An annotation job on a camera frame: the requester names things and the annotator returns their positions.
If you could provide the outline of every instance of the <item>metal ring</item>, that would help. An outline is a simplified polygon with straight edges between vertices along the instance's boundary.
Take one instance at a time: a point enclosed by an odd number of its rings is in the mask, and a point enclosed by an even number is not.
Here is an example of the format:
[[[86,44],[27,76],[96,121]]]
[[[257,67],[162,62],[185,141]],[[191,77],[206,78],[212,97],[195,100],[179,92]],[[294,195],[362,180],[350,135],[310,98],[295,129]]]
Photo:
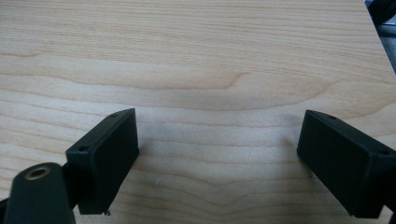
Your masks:
[[[49,173],[50,173],[50,168],[48,166],[39,166],[29,171],[29,173],[26,174],[25,178],[28,180],[36,180]]]

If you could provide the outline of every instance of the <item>light wood grain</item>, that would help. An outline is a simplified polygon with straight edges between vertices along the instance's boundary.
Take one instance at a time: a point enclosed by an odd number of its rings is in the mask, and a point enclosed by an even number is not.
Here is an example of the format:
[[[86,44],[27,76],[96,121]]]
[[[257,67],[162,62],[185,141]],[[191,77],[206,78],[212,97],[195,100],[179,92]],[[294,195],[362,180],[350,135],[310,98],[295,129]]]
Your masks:
[[[314,109],[396,148],[395,83],[360,0],[1,1],[0,198],[135,107],[112,215],[78,223],[387,223],[349,217],[296,146]]]

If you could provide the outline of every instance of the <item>table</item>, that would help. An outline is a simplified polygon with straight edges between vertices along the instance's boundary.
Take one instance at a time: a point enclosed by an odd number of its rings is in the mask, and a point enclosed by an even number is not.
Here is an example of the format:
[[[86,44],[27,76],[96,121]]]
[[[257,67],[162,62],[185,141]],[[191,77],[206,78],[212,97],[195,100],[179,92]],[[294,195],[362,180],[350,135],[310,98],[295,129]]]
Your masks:
[[[359,0],[1,1],[0,198],[106,115],[141,155],[78,223],[356,219],[297,158],[306,109],[396,148],[396,78]]]

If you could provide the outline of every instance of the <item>wooden table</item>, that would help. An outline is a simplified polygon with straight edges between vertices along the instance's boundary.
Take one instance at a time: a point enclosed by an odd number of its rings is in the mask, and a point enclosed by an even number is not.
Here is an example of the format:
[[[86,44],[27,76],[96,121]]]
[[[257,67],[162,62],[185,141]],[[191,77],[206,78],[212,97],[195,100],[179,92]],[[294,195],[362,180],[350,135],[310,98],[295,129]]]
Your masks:
[[[0,197],[106,115],[141,155],[78,223],[356,219],[296,155],[306,109],[396,148],[396,78],[361,0],[2,1]]]

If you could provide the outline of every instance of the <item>screw hole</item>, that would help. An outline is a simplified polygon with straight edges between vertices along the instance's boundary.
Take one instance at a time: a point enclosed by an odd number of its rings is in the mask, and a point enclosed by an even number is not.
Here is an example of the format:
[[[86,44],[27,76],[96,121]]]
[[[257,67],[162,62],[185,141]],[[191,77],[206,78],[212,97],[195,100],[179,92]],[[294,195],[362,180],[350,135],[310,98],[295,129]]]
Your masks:
[[[87,146],[82,146],[82,147],[79,147],[78,148],[78,151],[86,151],[86,150],[88,150],[89,149],[89,147],[87,147]]]
[[[37,167],[37,168],[31,170],[29,173],[27,173],[25,178],[28,180],[36,180],[36,179],[41,178],[49,173],[50,173],[50,168],[48,166]]]

